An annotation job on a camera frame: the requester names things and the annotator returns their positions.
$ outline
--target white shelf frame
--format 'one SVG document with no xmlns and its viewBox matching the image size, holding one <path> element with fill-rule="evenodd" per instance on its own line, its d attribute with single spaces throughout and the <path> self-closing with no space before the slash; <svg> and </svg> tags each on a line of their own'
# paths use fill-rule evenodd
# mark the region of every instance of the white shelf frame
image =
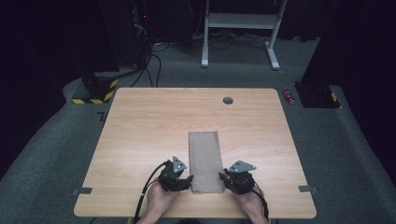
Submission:
<svg viewBox="0 0 396 224">
<path fill-rule="evenodd" d="M 230 13 L 210 13 L 209 2 L 206 0 L 205 8 L 205 33 L 202 50 L 202 67 L 209 66 L 209 47 L 208 36 L 210 27 L 218 28 L 246 28 L 246 29 L 264 29 L 273 30 L 269 42 L 265 42 L 265 48 L 274 70 L 279 70 L 280 66 L 277 61 L 274 44 L 280 23 L 282 22 L 283 13 L 288 0 L 283 0 L 280 9 L 275 15 L 258 15 L 258 14 L 230 14 Z"/>
</svg>

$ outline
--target wooden table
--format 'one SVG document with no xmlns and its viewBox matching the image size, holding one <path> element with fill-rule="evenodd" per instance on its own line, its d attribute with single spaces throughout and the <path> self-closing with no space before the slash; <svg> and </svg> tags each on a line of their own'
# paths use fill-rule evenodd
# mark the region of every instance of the wooden table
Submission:
<svg viewBox="0 0 396 224">
<path fill-rule="evenodd" d="M 224 97 L 233 103 L 224 104 Z M 79 194 L 75 214 L 133 217 L 152 171 L 173 156 L 189 164 L 189 132 L 205 131 L 219 133 L 223 167 L 238 160 L 257 166 L 250 172 L 264 191 L 270 218 L 316 215 L 310 192 L 298 188 L 307 183 L 277 92 L 207 88 L 118 89 L 82 186 L 92 192 Z M 189 174 L 186 169 L 181 177 Z M 244 215 L 228 189 L 221 194 L 189 189 L 165 217 Z"/>
</svg>

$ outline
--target cable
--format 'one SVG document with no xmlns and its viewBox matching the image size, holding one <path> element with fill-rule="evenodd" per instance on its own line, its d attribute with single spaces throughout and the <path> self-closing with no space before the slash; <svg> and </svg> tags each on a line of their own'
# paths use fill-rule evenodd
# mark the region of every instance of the cable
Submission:
<svg viewBox="0 0 396 224">
<path fill-rule="evenodd" d="M 192 35 L 192 37 L 194 37 L 198 33 L 199 27 L 201 25 L 201 19 L 202 19 L 203 12 L 204 12 L 204 0 L 201 1 L 201 14 L 199 16 L 199 22 L 198 22 L 197 29 L 195 30 L 195 33 Z"/>
<path fill-rule="evenodd" d="M 257 196 L 259 196 L 260 200 L 262 201 L 262 207 L 264 208 L 264 216 L 267 218 L 268 220 L 268 216 L 269 216 L 269 211 L 268 211 L 268 204 L 265 201 L 264 197 L 262 196 L 262 190 L 260 189 L 259 185 L 257 183 L 255 183 L 255 185 L 257 186 L 257 188 L 259 188 L 259 192 L 257 192 L 256 190 L 252 189 L 251 191 L 253 193 L 255 193 Z"/>
<path fill-rule="evenodd" d="M 154 183 L 155 181 L 159 181 L 159 179 L 155 179 L 155 180 L 151 181 L 148 185 L 149 186 L 152 185 L 152 183 Z"/>
<path fill-rule="evenodd" d="M 238 39 L 235 39 L 234 41 L 237 42 L 237 43 L 240 43 L 240 44 L 253 44 L 253 43 L 260 43 L 260 42 L 264 41 L 264 40 L 257 41 L 259 38 L 260 38 L 260 36 L 256 35 L 251 40 L 238 40 Z"/>
<path fill-rule="evenodd" d="M 137 79 L 134 81 L 134 83 L 132 83 L 131 87 L 134 86 L 134 84 L 136 84 L 136 82 L 139 80 L 139 78 L 142 76 L 142 74 L 145 72 L 146 70 L 146 66 L 144 66 L 144 68 L 142 69 L 142 71 L 140 72 L 139 76 L 137 77 Z"/>
<path fill-rule="evenodd" d="M 147 67 L 146 67 L 146 71 L 148 72 L 149 84 L 151 85 L 151 87 L 154 87 L 154 86 L 152 85 L 151 73 L 150 73 L 150 71 L 149 71 L 149 69 L 148 69 Z"/>
<path fill-rule="evenodd" d="M 187 4 L 189 5 L 191 15 L 193 15 L 193 13 L 192 13 L 192 8 L 191 8 L 191 5 L 190 5 L 190 0 L 186 0 L 186 2 L 187 2 Z"/>
<path fill-rule="evenodd" d="M 171 45 L 169 42 L 164 42 L 164 43 L 158 43 L 158 44 L 154 44 L 154 46 L 160 46 L 166 44 L 166 47 L 164 49 L 157 49 L 157 50 L 153 50 L 152 52 L 161 52 L 164 51 L 166 49 L 169 49 L 169 46 Z"/>
<path fill-rule="evenodd" d="M 217 35 L 213 35 L 218 41 L 229 41 L 233 39 L 229 31 L 219 31 Z"/>
<path fill-rule="evenodd" d="M 90 221 L 90 224 L 92 224 L 95 220 L 97 219 L 97 217 L 93 217 Z"/>
<path fill-rule="evenodd" d="M 165 161 L 163 163 L 161 163 L 161 165 L 159 165 L 157 168 L 155 168 L 155 170 L 151 173 L 151 175 L 148 178 L 148 181 L 146 182 L 145 187 L 143 187 L 142 193 L 140 194 L 140 199 L 139 199 L 139 203 L 137 204 L 136 207 L 136 212 L 134 213 L 134 224 L 137 223 L 138 219 L 139 219 L 139 213 L 140 213 L 140 209 L 142 207 L 142 203 L 143 203 L 143 199 L 145 198 L 146 192 L 148 191 L 149 185 L 152 183 L 150 183 L 149 181 L 151 180 L 151 178 L 155 175 L 155 173 L 157 173 L 157 171 L 164 165 L 166 165 L 168 163 L 168 161 Z"/>
<path fill-rule="evenodd" d="M 160 80 L 160 72 L 161 72 L 161 68 L 163 67 L 163 64 L 161 63 L 160 57 L 158 57 L 155 54 L 151 54 L 151 56 L 157 58 L 158 62 L 160 63 L 160 67 L 158 68 L 158 73 L 157 73 L 157 81 L 155 82 L 155 87 L 158 87 L 158 80 Z"/>
<path fill-rule="evenodd" d="M 228 35 L 227 38 L 219 39 L 217 37 L 216 40 L 218 40 L 218 41 L 229 41 L 229 40 L 231 40 L 230 43 L 227 46 L 225 46 L 223 48 L 214 47 L 213 45 L 210 45 L 210 44 L 208 44 L 208 46 L 213 48 L 213 49 L 227 49 L 227 48 L 229 48 L 233 44 L 233 37 L 228 32 L 226 32 L 226 34 Z"/>
</svg>

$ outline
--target black cable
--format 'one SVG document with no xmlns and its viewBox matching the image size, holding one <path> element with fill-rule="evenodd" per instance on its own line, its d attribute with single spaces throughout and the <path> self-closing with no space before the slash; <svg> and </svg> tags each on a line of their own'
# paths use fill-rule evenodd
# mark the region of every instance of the black cable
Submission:
<svg viewBox="0 0 396 224">
<path fill-rule="evenodd" d="M 198 25 L 197 25 L 197 29 L 195 30 L 195 32 L 194 32 L 194 34 L 192 36 L 195 36 L 198 33 L 198 30 L 199 30 L 199 28 L 201 26 L 202 14 L 204 14 L 203 12 L 204 12 L 204 0 L 201 1 L 201 13 L 200 13 L 200 16 L 199 16 L 199 22 L 198 22 Z"/>
<path fill-rule="evenodd" d="M 265 201 L 264 197 L 262 196 L 262 191 L 260 190 L 260 193 L 257 192 L 257 191 L 254 190 L 254 189 L 252 189 L 251 191 L 252 191 L 253 193 L 255 193 L 257 196 L 259 196 L 260 200 L 262 201 L 262 207 L 264 208 L 264 216 L 265 216 L 265 218 L 267 218 L 267 220 L 268 220 L 268 216 L 269 216 L 268 204 L 267 204 L 267 202 Z"/>
<path fill-rule="evenodd" d="M 96 220 L 96 217 L 93 217 L 90 221 L 90 224 L 92 224 Z"/>
<path fill-rule="evenodd" d="M 145 187 L 143 187 L 142 193 L 140 194 L 140 199 L 139 199 L 139 203 L 137 204 L 136 207 L 136 212 L 134 213 L 134 224 L 137 223 L 138 219 L 139 219 L 139 213 L 140 213 L 140 209 L 142 207 L 142 203 L 143 203 L 143 199 L 145 198 L 146 192 L 148 191 L 149 185 L 152 183 L 149 183 L 149 181 L 151 180 L 151 178 L 155 175 L 155 173 L 157 173 L 157 171 L 164 165 L 166 165 L 168 163 L 168 161 L 163 162 L 161 165 L 159 165 L 157 168 L 155 168 L 155 170 L 152 172 L 152 174 L 149 176 L 148 181 L 146 182 Z"/>
<path fill-rule="evenodd" d="M 256 41 L 257 39 L 259 39 L 260 36 L 256 35 L 256 37 L 252 38 L 251 40 L 234 40 L 236 43 L 240 43 L 240 44 L 254 44 L 254 43 L 260 43 L 264 40 L 260 40 L 260 41 Z"/>
<path fill-rule="evenodd" d="M 137 77 L 137 79 L 134 81 L 134 83 L 131 85 L 131 87 L 134 86 L 134 84 L 136 84 L 136 82 L 139 80 L 139 78 L 143 75 L 143 73 L 147 70 L 148 66 L 149 66 L 149 62 L 151 61 L 151 52 L 152 52 L 152 48 L 153 45 L 151 45 L 151 49 L 149 51 L 149 56 L 148 56 L 148 61 L 146 63 L 143 63 L 142 66 L 142 71 L 140 72 L 139 76 Z"/>
<path fill-rule="evenodd" d="M 147 67 L 146 67 L 146 71 L 148 72 L 149 83 L 150 83 L 151 87 L 154 87 L 154 86 L 152 85 L 151 73 L 150 73 L 150 71 L 149 71 L 149 69 L 148 69 Z"/>
<path fill-rule="evenodd" d="M 169 44 L 169 42 L 168 41 L 166 41 L 166 47 L 164 48 L 164 49 L 157 49 L 157 50 L 153 50 L 152 52 L 161 52 L 161 51 L 165 51 L 166 49 L 169 49 L 169 46 L 170 46 L 171 44 Z"/>
<path fill-rule="evenodd" d="M 212 48 L 212 49 L 227 49 L 227 48 L 229 48 L 232 44 L 233 44 L 233 37 L 227 32 L 227 36 L 226 36 L 226 38 L 224 38 L 224 36 L 220 36 L 222 39 L 220 39 L 218 36 L 215 38 L 216 40 L 218 40 L 218 41 L 230 41 L 230 43 L 227 45 L 227 46 L 225 46 L 225 47 L 223 47 L 223 48 L 218 48 L 218 47 L 215 47 L 215 46 L 213 46 L 213 45 L 210 45 L 210 44 L 207 44 L 210 48 Z"/>
<path fill-rule="evenodd" d="M 160 63 L 160 67 L 158 68 L 158 73 L 157 73 L 157 80 L 156 80 L 156 82 L 155 82 L 155 87 L 158 87 L 158 80 L 160 80 L 160 72 L 161 72 L 161 68 L 163 67 L 163 64 L 162 64 L 162 62 L 161 62 L 160 57 L 158 57 L 158 56 L 155 55 L 155 54 L 151 54 L 151 56 L 157 58 L 157 59 L 158 59 L 158 62 Z"/>
<path fill-rule="evenodd" d="M 146 66 L 144 65 L 142 71 L 140 72 L 139 76 L 137 77 L 137 79 L 134 81 L 134 83 L 132 83 L 131 87 L 134 86 L 134 84 L 136 84 L 136 82 L 139 80 L 139 78 L 142 76 L 142 74 L 145 72 L 146 70 Z"/>
<path fill-rule="evenodd" d="M 152 183 L 154 183 L 155 181 L 159 181 L 159 179 L 155 179 L 155 180 L 151 181 L 151 182 L 148 184 L 148 186 L 152 185 Z"/>
</svg>

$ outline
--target dark background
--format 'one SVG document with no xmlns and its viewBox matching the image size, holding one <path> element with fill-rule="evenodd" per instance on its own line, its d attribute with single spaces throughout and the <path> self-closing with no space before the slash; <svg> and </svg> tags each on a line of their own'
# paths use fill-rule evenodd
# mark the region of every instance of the dark background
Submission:
<svg viewBox="0 0 396 224">
<path fill-rule="evenodd" d="M 92 4 L 97 5 L 97 2 L 92 0 Z M 268 2 L 273 1 L 251 0 L 251 3 L 246 4 L 243 1 L 218 0 L 211 3 L 214 11 L 233 12 L 241 9 L 243 12 L 256 12 L 258 8 L 266 8 L 268 13 L 272 13 L 276 8 L 269 7 Z M 341 1 L 331 20 L 337 2 L 289 1 L 278 37 L 292 39 L 300 36 L 303 41 L 322 37 L 309 65 L 310 70 L 313 74 L 318 73 L 318 77 L 325 74 L 324 79 L 328 82 L 325 84 L 342 87 L 362 132 L 395 182 L 396 171 L 392 168 L 396 161 L 396 70 L 393 65 L 396 62 L 395 1 Z M 203 22 L 199 23 L 202 2 L 190 3 L 192 13 L 187 8 L 186 1 L 181 0 L 161 1 L 158 5 L 151 5 L 150 13 L 159 9 L 155 13 L 157 20 L 171 20 L 164 22 L 163 30 L 157 30 L 156 35 L 166 38 L 169 34 L 180 33 L 173 38 L 184 36 L 180 40 L 184 41 L 185 31 L 194 32 L 198 24 L 198 34 L 201 34 L 204 25 Z M 72 12 L 64 11 L 61 1 L 1 2 L 0 72 L 4 81 L 1 88 L 1 102 L 4 104 L 0 140 L 1 176 L 39 127 L 63 106 L 64 85 L 81 77 L 81 71 L 77 69 L 76 59 L 69 48 L 77 46 L 81 40 L 73 35 L 64 38 L 64 33 L 69 32 L 70 28 L 65 19 L 70 16 L 68 13 Z M 102 20 L 101 13 L 94 9 L 88 8 L 86 13 L 97 15 L 92 19 L 94 21 Z M 323 33 L 327 27 L 332 28 Z M 108 49 L 111 47 L 110 42 L 107 41 L 101 47 Z M 83 46 L 84 54 L 81 57 L 83 60 L 91 60 L 93 56 L 86 48 L 92 46 Z M 330 55 L 339 60 L 325 63 L 324 68 L 318 66 L 318 61 L 325 60 Z"/>
</svg>

